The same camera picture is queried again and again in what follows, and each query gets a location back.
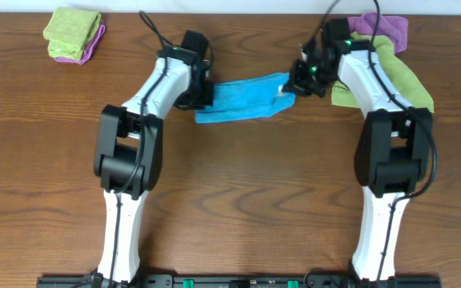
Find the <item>blue microfiber cloth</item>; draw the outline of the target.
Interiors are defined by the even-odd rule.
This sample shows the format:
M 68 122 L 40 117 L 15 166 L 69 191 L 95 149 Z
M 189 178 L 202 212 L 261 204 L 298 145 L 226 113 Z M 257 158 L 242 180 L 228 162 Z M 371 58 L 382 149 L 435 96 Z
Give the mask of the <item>blue microfiber cloth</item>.
M 272 117 L 295 104 L 295 94 L 282 92 L 288 78 L 287 72 L 278 72 L 217 83 L 213 104 L 196 110 L 194 120 L 198 124 L 211 124 Z

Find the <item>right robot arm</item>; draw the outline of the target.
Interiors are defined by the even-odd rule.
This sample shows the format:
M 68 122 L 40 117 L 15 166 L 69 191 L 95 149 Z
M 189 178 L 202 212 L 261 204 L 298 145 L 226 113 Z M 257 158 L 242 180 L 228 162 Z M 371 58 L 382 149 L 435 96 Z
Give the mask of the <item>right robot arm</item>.
M 432 115 L 415 108 L 383 71 L 373 43 L 354 39 L 345 18 L 323 21 L 301 47 L 282 92 L 324 96 L 340 81 L 353 94 L 365 122 L 355 151 L 355 177 L 363 189 L 359 242 L 345 276 L 319 275 L 328 287 L 439 287 L 437 276 L 398 276 L 394 256 L 408 202 L 427 190 L 436 170 Z

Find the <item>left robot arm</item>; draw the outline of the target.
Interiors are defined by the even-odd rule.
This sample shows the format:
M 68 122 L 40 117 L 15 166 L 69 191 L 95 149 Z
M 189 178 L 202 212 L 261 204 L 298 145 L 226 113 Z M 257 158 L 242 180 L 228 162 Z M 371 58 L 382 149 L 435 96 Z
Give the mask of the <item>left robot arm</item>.
M 136 94 L 102 110 L 94 173 L 106 203 L 106 229 L 93 287 L 129 287 L 137 281 L 142 212 L 162 170 L 163 123 L 174 107 L 201 110 L 213 102 L 209 49 L 209 40 L 193 30 L 178 46 L 163 43 Z

